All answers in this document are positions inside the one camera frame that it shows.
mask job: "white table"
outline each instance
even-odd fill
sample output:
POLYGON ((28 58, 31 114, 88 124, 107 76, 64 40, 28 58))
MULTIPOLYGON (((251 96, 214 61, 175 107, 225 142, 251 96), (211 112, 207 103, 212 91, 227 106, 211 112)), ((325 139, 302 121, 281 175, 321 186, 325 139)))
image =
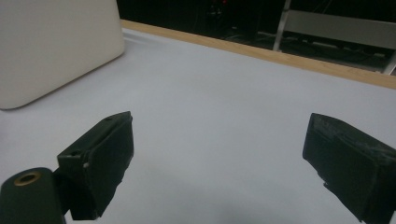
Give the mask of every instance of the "white table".
POLYGON ((131 166, 104 216, 81 223, 359 223, 302 158, 307 124, 314 112, 332 116, 396 147, 396 90, 124 36, 117 60, 0 111, 0 182, 55 170, 56 156, 100 119, 130 110, 131 166))

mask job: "chair leg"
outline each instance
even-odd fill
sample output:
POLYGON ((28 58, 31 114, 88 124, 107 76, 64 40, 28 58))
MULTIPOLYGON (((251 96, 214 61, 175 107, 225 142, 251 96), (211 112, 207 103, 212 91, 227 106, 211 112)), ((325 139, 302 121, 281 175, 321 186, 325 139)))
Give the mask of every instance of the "chair leg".
POLYGON ((273 50, 275 51, 279 51, 280 41, 282 40, 283 31, 285 30, 286 21, 288 19, 290 3, 291 0, 286 0, 285 6, 283 7, 283 11, 280 17, 279 25, 277 27, 276 39, 273 47, 273 50))
POLYGON ((388 62, 388 65, 382 71, 383 74, 390 75, 396 67, 396 50, 393 52, 392 57, 388 62))

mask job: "black plastic part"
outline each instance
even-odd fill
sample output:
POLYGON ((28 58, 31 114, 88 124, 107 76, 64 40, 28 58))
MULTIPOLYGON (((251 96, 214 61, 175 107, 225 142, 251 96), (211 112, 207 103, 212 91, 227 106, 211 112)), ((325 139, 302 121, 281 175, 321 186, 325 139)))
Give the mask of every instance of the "black plastic part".
POLYGON ((2 185, 0 223, 65 223, 51 170, 26 170, 2 185))
POLYGON ((58 155, 63 212, 74 220, 100 217, 134 155, 132 117, 124 112, 101 120, 58 155))
POLYGON ((359 221, 390 222, 396 208, 395 149, 339 119, 312 114, 303 157, 359 221))

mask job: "metal ring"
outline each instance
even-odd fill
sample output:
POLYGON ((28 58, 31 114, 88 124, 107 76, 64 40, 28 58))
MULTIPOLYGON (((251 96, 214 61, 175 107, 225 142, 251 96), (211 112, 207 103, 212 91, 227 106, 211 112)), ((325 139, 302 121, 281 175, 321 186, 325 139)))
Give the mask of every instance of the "metal ring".
POLYGON ((23 174, 14 180, 14 185, 15 186, 25 186, 25 185, 32 184, 33 182, 37 181, 37 179, 39 179, 40 176, 41 176, 41 174, 37 171, 23 174))

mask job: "white surface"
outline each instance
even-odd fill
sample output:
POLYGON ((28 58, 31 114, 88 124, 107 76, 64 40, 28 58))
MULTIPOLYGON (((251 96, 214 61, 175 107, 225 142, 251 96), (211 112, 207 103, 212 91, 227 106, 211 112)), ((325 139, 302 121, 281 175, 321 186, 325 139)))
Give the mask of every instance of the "white surface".
POLYGON ((321 113, 396 147, 395 90, 125 32, 117 60, 0 111, 1 182, 54 170, 91 126, 131 110, 134 158, 94 223, 359 223, 303 160, 306 127, 321 113))
POLYGON ((25 105, 123 50, 116 0, 1 0, 0 108, 25 105))

